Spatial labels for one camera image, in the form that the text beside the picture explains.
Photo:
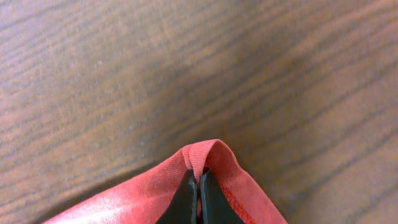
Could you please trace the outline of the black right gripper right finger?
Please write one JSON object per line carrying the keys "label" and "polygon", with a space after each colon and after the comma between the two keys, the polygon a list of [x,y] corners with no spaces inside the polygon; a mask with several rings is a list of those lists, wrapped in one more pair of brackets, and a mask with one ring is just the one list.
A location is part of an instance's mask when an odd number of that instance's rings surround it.
{"label": "black right gripper right finger", "polygon": [[201,215],[204,224],[244,224],[208,167],[200,179]]}

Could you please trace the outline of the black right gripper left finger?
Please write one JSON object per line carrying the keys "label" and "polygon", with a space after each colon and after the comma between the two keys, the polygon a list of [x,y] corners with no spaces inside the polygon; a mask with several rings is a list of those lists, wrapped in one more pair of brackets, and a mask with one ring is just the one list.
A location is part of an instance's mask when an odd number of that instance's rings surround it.
{"label": "black right gripper left finger", "polygon": [[192,170],[187,170],[165,212],[156,224],[196,224],[198,186]]}

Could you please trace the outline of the orange printed t-shirt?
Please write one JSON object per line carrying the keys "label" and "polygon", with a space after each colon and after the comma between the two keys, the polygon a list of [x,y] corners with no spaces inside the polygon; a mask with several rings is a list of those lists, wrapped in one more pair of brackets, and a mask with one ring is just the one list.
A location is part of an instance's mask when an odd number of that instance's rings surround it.
{"label": "orange printed t-shirt", "polygon": [[101,192],[49,223],[155,223],[172,201],[183,175],[198,182],[204,168],[215,174],[228,203],[244,223],[286,220],[257,182],[219,139],[187,145],[147,172]]}

